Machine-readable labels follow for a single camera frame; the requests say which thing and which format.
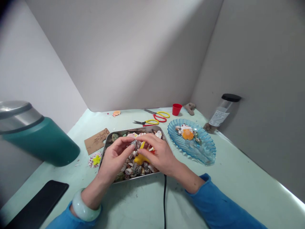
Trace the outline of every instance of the blue sleeve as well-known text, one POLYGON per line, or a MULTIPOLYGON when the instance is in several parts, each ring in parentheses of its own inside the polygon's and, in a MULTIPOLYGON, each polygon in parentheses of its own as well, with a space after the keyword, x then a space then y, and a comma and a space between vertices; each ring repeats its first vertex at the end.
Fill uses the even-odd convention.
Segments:
POLYGON ((223 194, 206 173, 200 176, 205 181, 195 194, 189 194, 194 205, 211 229, 267 229, 246 210, 223 194))
POLYGON ((70 212, 71 204, 72 201, 68 204, 68 207, 63 211, 63 213, 50 222, 46 229, 87 229, 92 228, 95 225, 97 219, 91 222, 86 222, 75 217, 70 212))

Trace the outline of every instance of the green thermos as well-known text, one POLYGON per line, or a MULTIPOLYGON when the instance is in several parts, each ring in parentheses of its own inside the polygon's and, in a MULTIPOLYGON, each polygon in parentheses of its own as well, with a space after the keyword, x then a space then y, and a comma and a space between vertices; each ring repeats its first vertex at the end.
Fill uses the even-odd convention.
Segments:
POLYGON ((0 135, 33 156, 54 166, 74 161, 80 149, 56 123, 29 102, 0 102, 0 135))

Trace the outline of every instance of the bracelet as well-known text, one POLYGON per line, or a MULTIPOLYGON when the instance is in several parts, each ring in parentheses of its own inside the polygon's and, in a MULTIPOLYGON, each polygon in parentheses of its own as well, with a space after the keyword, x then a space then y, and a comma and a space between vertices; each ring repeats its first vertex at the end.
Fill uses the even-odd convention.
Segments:
POLYGON ((101 205, 97 210, 92 210, 89 207, 86 206, 86 204, 83 202, 81 193, 84 190, 84 188, 78 190, 72 200, 72 205, 74 212, 76 215, 82 219, 83 221, 90 222, 95 220, 100 212, 101 212, 101 205))

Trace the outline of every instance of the stainless steel tray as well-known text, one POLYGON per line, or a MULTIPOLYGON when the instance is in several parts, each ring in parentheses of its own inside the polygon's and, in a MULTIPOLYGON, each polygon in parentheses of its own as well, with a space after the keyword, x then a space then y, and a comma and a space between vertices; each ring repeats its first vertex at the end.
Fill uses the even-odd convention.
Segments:
MULTIPOLYGON (((135 132, 136 134, 140 134, 140 133, 153 133, 153 131, 157 132, 159 130, 162 133, 161 139, 164 140, 168 144, 168 141, 165 137, 165 134, 159 126, 141 127, 141 128, 135 128, 135 129, 120 130, 120 131, 115 131, 115 132, 110 133, 106 138, 106 143, 105 143, 105 146, 104 146, 104 150, 102 152, 102 158, 101 158, 101 162, 99 163, 98 169, 100 169, 100 167, 101 167, 101 163, 102 163, 104 154, 106 152, 106 149, 113 143, 112 142, 112 135, 113 134, 117 134, 119 137, 122 137, 124 134, 128 134, 128 132, 130 132, 130 133, 135 132)), ((137 177, 134 177, 134 178, 130 178, 128 180, 117 181, 114 184, 129 181, 129 180, 133 180, 133 179, 137 179, 137 178, 141 178, 141 177, 154 175, 156 173, 150 173, 150 174, 146 174, 146 175, 142 175, 142 176, 137 176, 137 177)))

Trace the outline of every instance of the hand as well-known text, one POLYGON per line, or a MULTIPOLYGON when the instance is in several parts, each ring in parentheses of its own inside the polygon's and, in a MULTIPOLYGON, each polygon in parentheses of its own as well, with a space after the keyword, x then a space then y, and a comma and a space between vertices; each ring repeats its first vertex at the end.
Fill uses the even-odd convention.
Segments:
POLYGON ((128 156, 134 151, 134 141, 132 137, 119 137, 106 149, 101 167, 97 174, 97 179, 104 179, 110 184, 123 167, 128 156))
POLYGON ((147 142, 156 151, 155 155, 146 149, 140 149, 138 153, 144 155, 154 167, 165 175, 172 177, 175 174, 180 162, 175 158, 167 142, 151 133, 137 137, 137 140, 147 142))

